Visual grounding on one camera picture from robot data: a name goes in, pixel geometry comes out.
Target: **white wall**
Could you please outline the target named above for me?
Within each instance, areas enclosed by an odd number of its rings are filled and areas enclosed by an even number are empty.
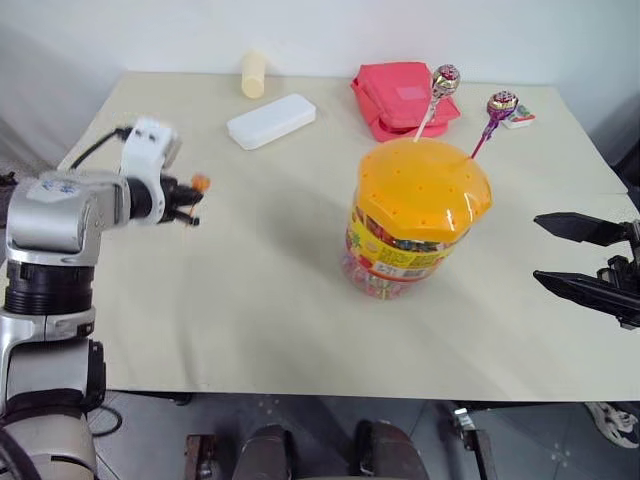
[[[56,164],[126,69],[352,76],[456,64],[464,79],[553,84],[615,161],[638,135],[638,0],[2,0],[0,155]]]

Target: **jar label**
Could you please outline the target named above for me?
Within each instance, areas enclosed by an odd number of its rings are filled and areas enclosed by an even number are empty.
[[[347,228],[347,248],[364,268],[378,277],[396,282],[417,282],[427,277],[452,251],[453,246],[433,244],[433,251],[409,251],[390,243],[382,227],[375,225],[376,236],[365,225],[362,212],[354,207]]]

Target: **shoe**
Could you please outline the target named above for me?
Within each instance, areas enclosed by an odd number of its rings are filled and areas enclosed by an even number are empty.
[[[600,433],[607,440],[622,448],[638,448],[638,419],[630,413],[618,410],[610,403],[585,403]]]

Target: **black cable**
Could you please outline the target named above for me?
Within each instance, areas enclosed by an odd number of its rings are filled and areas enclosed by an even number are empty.
[[[80,156],[78,158],[75,159],[75,161],[69,167],[69,170],[74,170],[74,169],[78,168],[80,166],[80,164],[82,162],[84,162],[84,160],[89,155],[91,155],[98,148],[100,148],[111,137],[117,136],[120,140],[126,141],[127,138],[129,138],[129,135],[131,134],[132,130],[133,130],[133,127],[118,127],[118,128],[115,128],[113,131],[107,133],[106,135],[102,136],[96,143],[94,143],[89,148],[87,148],[84,152],[82,152],[80,154]]]
[[[91,436],[93,438],[106,437],[107,435],[111,435],[112,433],[116,433],[118,430],[120,430],[120,427],[122,426],[122,414],[115,408],[107,407],[106,405],[100,405],[98,408],[113,415],[116,419],[116,424],[107,430],[103,430],[102,432],[92,432]]]

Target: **white plastic box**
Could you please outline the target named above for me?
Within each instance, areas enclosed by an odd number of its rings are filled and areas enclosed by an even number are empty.
[[[254,150],[316,119],[316,107],[294,93],[227,122],[229,135],[245,150]]]

